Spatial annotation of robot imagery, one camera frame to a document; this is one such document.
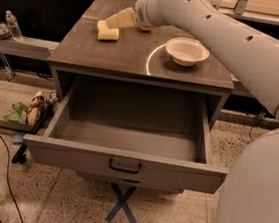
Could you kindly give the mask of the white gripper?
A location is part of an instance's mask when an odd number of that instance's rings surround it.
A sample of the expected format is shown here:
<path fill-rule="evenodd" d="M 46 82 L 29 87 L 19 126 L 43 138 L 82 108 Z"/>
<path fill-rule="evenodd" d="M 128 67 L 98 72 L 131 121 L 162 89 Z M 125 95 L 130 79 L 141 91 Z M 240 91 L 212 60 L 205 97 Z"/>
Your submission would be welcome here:
<path fill-rule="evenodd" d="M 137 22 L 139 26 L 144 28 L 167 25 L 160 10 L 159 0 L 137 0 L 134 10 L 125 8 L 113 14 L 106 19 L 106 25 L 109 29 L 127 29 L 136 26 Z"/>

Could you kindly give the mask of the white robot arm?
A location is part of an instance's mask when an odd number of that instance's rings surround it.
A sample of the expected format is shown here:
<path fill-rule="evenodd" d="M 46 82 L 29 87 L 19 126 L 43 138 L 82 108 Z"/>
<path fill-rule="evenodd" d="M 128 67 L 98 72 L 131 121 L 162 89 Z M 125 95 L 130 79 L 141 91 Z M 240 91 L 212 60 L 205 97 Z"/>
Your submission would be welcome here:
<path fill-rule="evenodd" d="M 220 12 L 213 0 L 136 0 L 110 28 L 171 25 L 200 41 L 279 122 L 279 40 Z M 252 141 L 221 188 L 214 223 L 279 223 L 279 128 Z"/>

